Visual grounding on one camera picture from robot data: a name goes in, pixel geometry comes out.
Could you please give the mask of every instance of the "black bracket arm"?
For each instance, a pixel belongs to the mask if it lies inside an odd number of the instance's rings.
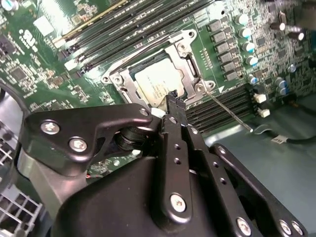
[[[57,173],[77,176],[106,153],[115,133],[125,127],[147,126],[152,120],[138,104],[34,113],[24,120],[22,147]]]

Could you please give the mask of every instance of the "capacitor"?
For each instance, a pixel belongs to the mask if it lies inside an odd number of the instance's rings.
[[[254,57],[254,56],[249,56],[247,59],[246,59],[246,63],[248,65],[251,65],[251,66],[254,66],[258,63],[258,58]]]
[[[240,14],[236,17],[236,23],[240,25],[247,25],[249,22],[249,17],[246,14]]]
[[[286,88],[287,83],[283,78],[278,77],[275,81],[275,85],[279,88]]]
[[[253,53],[255,49],[255,44],[252,42],[246,42],[242,45],[242,49],[246,52]]]
[[[276,31],[284,31],[285,30],[285,24],[283,22],[279,23],[279,22],[273,22],[270,25],[270,28],[272,30],[276,30]]]
[[[287,36],[291,39],[301,41],[304,39],[305,34],[303,32],[290,32]]]
[[[254,75],[250,74],[248,76],[248,81],[250,84],[254,85],[258,82],[258,79]]]
[[[1,0],[1,6],[6,11],[16,11],[19,9],[19,2],[17,0]]]
[[[246,28],[246,27],[242,28],[239,31],[239,36],[247,39],[251,36],[251,30],[249,28]]]
[[[287,95],[289,93],[289,90],[286,87],[285,88],[278,87],[276,90],[280,95]]]

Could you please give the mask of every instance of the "screw hole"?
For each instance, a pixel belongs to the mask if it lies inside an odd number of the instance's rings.
[[[224,185],[226,184],[226,180],[225,179],[221,178],[220,180],[221,180],[222,184],[224,184]]]
[[[173,161],[175,164],[181,164],[181,161],[178,158],[175,158]]]
[[[174,148],[177,149],[177,150],[181,149],[181,147],[178,144],[174,144]]]

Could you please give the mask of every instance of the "silver screw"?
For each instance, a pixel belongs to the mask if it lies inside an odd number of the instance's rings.
[[[60,131],[60,127],[54,122],[44,122],[41,124],[40,128],[44,133],[49,135],[57,134]]]
[[[84,152],[87,149],[86,142],[80,138],[71,139],[69,142],[69,146],[75,152]]]
[[[194,134],[198,134],[198,131],[197,131],[194,127],[191,127],[191,131],[192,131],[192,133],[194,133]]]
[[[280,225],[281,225],[281,227],[282,227],[282,229],[284,230],[285,233],[287,233],[288,235],[292,234],[291,229],[289,228],[288,224],[285,221],[280,220]]]
[[[123,78],[121,76],[117,76],[114,78],[114,83],[117,85],[123,84]]]
[[[292,221],[292,226],[300,235],[304,235],[301,227],[295,221]]]
[[[143,116],[148,116],[149,113],[145,110],[145,109],[140,109],[139,112],[143,115]]]
[[[172,123],[174,123],[174,124],[177,123],[177,120],[176,120],[174,117],[170,117],[169,120],[170,120]]]
[[[248,225],[248,223],[244,219],[238,217],[236,222],[237,222],[237,225],[238,225],[239,229],[241,230],[241,232],[245,236],[250,236],[251,235],[251,228],[250,228],[250,226]]]
[[[114,162],[113,162],[113,165],[114,165],[114,166],[119,166],[119,164],[120,164],[120,161],[119,161],[119,160],[114,160]]]
[[[287,71],[289,73],[294,73],[296,71],[296,66],[294,64],[291,64],[288,68]]]
[[[177,194],[171,195],[170,202],[171,202],[173,209],[175,209],[177,212],[184,212],[185,211],[186,202],[179,195],[177,195]]]
[[[219,151],[222,153],[222,154],[226,154],[226,151],[224,150],[224,148],[222,147],[218,147]]]

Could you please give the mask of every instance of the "surface-mount component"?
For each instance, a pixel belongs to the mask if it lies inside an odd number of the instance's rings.
[[[225,78],[227,80],[234,80],[238,78],[238,74],[235,71],[231,71],[231,72],[225,73]]]
[[[207,27],[210,32],[215,32],[222,28],[222,22],[220,20],[215,20],[212,23],[210,23]]]
[[[218,53],[223,53],[229,49],[227,42],[221,43],[215,46],[215,48]]]
[[[214,40],[215,43],[219,43],[223,40],[226,39],[225,33],[223,31],[216,33],[214,35],[212,35],[212,39]]]

